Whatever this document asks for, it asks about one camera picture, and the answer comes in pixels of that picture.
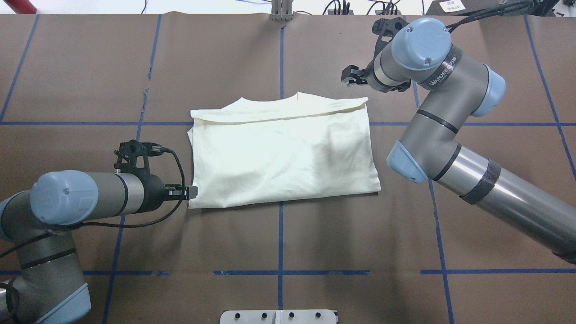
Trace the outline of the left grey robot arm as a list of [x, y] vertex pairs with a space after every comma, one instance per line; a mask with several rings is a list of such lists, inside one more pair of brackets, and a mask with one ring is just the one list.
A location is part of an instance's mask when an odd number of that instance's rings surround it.
[[195, 198], [198, 189], [157, 176], [55, 171], [1, 203], [1, 238], [14, 244], [21, 274], [1, 283], [1, 322], [70, 324], [89, 313], [88, 283], [72, 231], [99, 219]]

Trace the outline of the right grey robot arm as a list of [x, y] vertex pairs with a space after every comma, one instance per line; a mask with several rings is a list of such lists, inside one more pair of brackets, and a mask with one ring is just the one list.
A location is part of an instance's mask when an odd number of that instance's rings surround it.
[[455, 141], [468, 117], [482, 117], [500, 103], [504, 78], [454, 45], [449, 28], [435, 18], [382, 18], [372, 33], [372, 61], [344, 68], [341, 81], [382, 93], [404, 92], [415, 82], [428, 91], [387, 165], [411, 182], [439, 183], [575, 263], [574, 207]]

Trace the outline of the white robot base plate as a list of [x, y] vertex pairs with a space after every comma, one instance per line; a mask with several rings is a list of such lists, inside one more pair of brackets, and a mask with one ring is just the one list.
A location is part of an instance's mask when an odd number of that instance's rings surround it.
[[338, 324], [338, 312], [330, 309], [229, 310], [220, 324]]

